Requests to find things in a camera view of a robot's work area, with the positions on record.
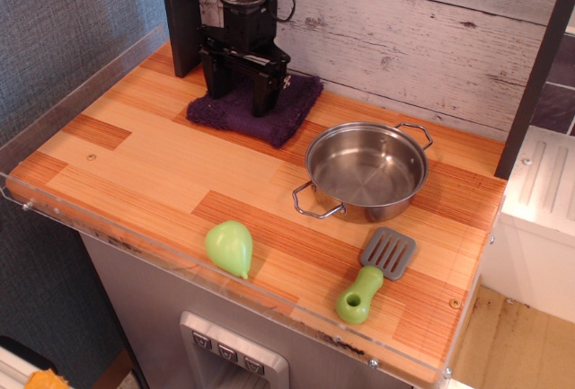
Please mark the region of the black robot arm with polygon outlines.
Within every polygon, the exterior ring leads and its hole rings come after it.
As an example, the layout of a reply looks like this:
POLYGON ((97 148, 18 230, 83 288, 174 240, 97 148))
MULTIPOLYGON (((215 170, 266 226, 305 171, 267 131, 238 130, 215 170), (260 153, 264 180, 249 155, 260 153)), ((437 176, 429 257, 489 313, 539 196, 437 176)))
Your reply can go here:
POLYGON ((184 77, 203 67, 208 94, 226 95, 232 75, 251 78, 252 113, 271 111, 288 84, 290 57, 276 46, 278 0, 219 0, 222 26, 208 26, 200 18, 199 0, 164 0, 174 73, 184 77))

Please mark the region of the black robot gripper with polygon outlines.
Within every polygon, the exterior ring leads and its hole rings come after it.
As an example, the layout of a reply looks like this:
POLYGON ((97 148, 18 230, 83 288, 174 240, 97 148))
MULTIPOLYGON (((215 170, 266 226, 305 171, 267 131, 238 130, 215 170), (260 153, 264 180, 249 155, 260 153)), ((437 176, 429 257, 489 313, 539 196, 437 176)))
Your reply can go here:
POLYGON ((200 27, 200 58, 208 95, 219 99, 232 88, 234 70, 253 80, 252 114, 262 117, 276 106, 286 87, 289 55, 275 44, 278 0, 220 0, 221 27, 200 27))

